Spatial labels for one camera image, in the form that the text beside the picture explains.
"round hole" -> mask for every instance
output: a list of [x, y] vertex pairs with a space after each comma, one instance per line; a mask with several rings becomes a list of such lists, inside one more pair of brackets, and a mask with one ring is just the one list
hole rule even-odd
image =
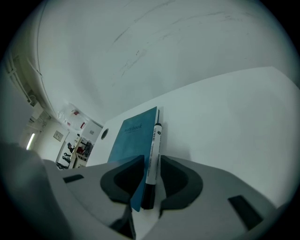
[[107, 133], [108, 133], [108, 128], [105, 129], [105, 131], [103, 132], [103, 134], [102, 134], [102, 136], [101, 136], [101, 139], [102, 139], [102, 140], [106, 137]]

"marker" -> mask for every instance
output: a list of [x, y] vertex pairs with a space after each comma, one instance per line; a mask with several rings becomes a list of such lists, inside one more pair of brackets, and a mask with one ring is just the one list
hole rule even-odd
[[160, 123], [155, 124], [153, 130], [153, 137], [151, 143], [151, 150], [149, 156], [149, 165], [146, 176], [146, 184], [142, 196], [141, 207], [144, 209], [153, 209], [155, 199], [155, 185], [158, 172], [158, 163], [160, 160], [160, 137], [162, 133], [162, 126]]

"framed picture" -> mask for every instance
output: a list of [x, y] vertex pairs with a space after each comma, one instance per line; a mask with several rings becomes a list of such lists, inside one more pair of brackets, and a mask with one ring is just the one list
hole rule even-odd
[[55, 139], [57, 139], [58, 141], [61, 141], [63, 136], [64, 136], [64, 135], [61, 134], [59, 131], [56, 131], [53, 137], [54, 137]]

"light fixture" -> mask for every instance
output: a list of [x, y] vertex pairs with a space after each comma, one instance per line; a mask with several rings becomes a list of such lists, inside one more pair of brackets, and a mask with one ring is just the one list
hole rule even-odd
[[30, 139], [29, 139], [29, 142], [28, 142], [28, 145], [27, 145], [27, 148], [26, 148], [26, 150], [28, 150], [29, 149], [29, 147], [30, 147], [30, 144], [31, 144], [31, 142], [32, 142], [32, 140], [33, 140], [33, 137], [34, 137], [34, 133], [31, 135], [31, 137], [30, 137]]

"blue notebook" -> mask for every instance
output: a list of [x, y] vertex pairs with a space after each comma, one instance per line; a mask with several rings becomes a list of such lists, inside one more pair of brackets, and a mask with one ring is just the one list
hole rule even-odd
[[108, 162], [119, 161], [132, 156], [144, 155], [144, 177], [131, 198], [131, 207], [140, 211], [144, 185], [148, 170], [149, 155], [154, 125], [158, 122], [158, 109], [154, 107], [146, 112], [123, 121], [113, 144]]

